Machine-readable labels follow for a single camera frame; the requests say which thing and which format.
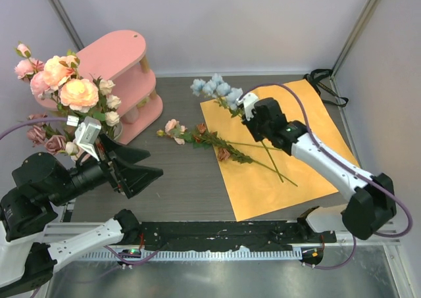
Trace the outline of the small pink bud stem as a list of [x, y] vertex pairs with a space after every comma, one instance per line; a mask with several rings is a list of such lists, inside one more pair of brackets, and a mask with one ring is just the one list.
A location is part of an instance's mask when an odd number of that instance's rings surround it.
[[176, 119], [171, 119], [166, 123], [163, 130], [156, 132], [156, 135], [173, 139], [178, 145], [185, 145], [195, 141], [197, 131], [188, 129]]

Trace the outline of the orange yellow wrapping paper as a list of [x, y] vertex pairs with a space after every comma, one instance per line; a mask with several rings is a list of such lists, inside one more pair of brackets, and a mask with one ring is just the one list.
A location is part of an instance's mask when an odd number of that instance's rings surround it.
[[[309, 118], [311, 130], [321, 141], [349, 162], [357, 164], [314, 88], [306, 80], [286, 85], [297, 94], [296, 97], [277, 86], [260, 87], [254, 92], [260, 99], [276, 99], [289, 121]], [[236, 220], [247, 220], [337, 195], [336, 188], [305, 163], [275, 150], [268, 140], [255, 142], [240, 117], [232, 117], [216, 101], [204, 101], [200, 106], [210, 131], [217, 132], [219, 137], [254, 159], [251, 164], [233, 160], [218, 164]]]

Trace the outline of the blue flower stem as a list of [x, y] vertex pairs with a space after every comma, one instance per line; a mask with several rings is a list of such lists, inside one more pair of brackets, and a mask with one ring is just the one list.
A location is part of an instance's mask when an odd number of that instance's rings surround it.
[[[223, 80], [221, 75], [213, 74], [211, 79], [207, 82], [202, 79], [194, 79], [190, 88], [192, 93], [196, 96], [204, 95], [205, 97], [214, 99], [214, 102], [219, 107], [229, 111], [231, 118], [241, 118], [243, 116], [243, 109], [238, 108], [235, 103], [236, 99], [243, 94], [243, 90], [230, 86]], [[263, 145], [267, 147], [263, 142], [257, 147], [262, 148]]]

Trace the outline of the rust brown rose stem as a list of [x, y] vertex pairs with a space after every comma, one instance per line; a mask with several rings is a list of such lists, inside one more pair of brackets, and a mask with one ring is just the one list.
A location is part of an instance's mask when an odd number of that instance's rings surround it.
[[275, 173], [280, 181], [284, 183], [286, 180], [287, 182], [293, 184], [297, 187], [297, 184], [281, 174], [278, 170], [278, 167], [273, 161], [271, 154], [268, 152], [268, 148], [264, 145], [262, 146], [265, 149], [271, 158], [271, 162], [273, 166], [268, 166], [258, 160], [246, 155], [245, 153], [241, 152], [239, 149], [236, 149], [232, 146], [232, 142], [226, 141], [225, 139], [218, 136], [217, 132], [210, 132], [204, 123], [197, 125], [194, 129], [197, 131], [197, 135], [195, 136], [195, 141], [192, 143], [194, 147], [202, 147], [204, 149], [214, 147], [217, 150], [216, 157], [220, 162], [232, 160], [234, 162], [238, 162], [239, 164], [257, 164], [273, 173]]

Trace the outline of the peach rose flower stem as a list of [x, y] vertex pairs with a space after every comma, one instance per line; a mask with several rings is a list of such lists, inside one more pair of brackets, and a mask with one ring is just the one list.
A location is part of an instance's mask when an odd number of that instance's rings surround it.
[[120, 123], [120, 115], [117, 110], [121, 106], [121, 99], [112, 94], [116, 84], [112, 80], [106, 80], [101, 77], [94, 81], [99, 90], [98, 109], [104, 116], [102, 126], [105, 133], [114, 138], [116, 128]]

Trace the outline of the large peach peony stem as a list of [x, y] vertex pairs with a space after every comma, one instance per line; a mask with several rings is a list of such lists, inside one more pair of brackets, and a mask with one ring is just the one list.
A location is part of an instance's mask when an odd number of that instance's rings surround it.
[[56, 69], [55, 77], [62, 75], [59, 90], [51, 97], [41, 100], [52, 100], [57, 112], [61, 115], [97, 119], [104, 131], [102, 126], [104, 116], [98, 109], [99, 90], [94, 83], [96, 79], [82, 77], [79, 71], [80, 59], [74, 52], [69, 52], [63, 57], [58, 56], [58, 58], [61, 67]]

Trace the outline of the mauve rose flower stem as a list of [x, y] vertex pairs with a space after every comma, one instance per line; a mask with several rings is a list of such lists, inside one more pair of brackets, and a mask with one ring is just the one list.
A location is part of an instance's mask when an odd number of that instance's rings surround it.
[[26, 132], [32, 145], [43, 146], [52, 155], [64, 153], [69, 137], [58, 128], [52, 127], [50, 122], [38, 122], [30, 126]]

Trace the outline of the pink rose flower stem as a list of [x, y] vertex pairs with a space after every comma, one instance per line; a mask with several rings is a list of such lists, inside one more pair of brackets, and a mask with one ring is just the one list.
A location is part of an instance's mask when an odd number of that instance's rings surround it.
[[59, 90], [62, 75], [55, 77], [55, 71], [61, 67], [58, 56], [54, 56], [47, 62], [33, 58], [30, 48], [19, 42], [14, 49], [22, 60], [15, 66], [14, 72], [19, 80], [28, 82], [30, 91], [34, 97], [44, 99], [51, 97]]

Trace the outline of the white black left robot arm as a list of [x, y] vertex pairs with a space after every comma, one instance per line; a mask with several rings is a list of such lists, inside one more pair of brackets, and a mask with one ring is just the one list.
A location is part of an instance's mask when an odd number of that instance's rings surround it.
[[12, 172], [15, 187], [1, 199], [1, 296], [40, 288], [66, 265], [92, 250], [134, 244], [140, 223], [128, 209], [75, 235], [49, 236], [55, 207], [103, 185], [127, 198], [161, 177], [160, 168], [141, 166], [150, 152], [101, 134], [89, 158], [66, 168], [50, 153], [35, 153]]

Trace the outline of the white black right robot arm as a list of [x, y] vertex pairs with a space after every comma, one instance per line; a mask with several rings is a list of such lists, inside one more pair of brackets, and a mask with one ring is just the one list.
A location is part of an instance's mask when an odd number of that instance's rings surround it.
[[304, 221], [297, 225], [300, 239], [311, 242], [322, 232], [345, 229], [367, 240], [394, 217], [396, 204], [382, 192], [393, 184], [388, 176], [373, 176], [360, 169], [325, 146], [302, 122], [287, 121], [271, 97], [259, 99], [247, 93], [237, 105], [243, 109], [242, 123], [255, 141], [267, 139], [273, 147], [310, 166], [347, 201], [344, 207], [315, 207], [305, 212]]

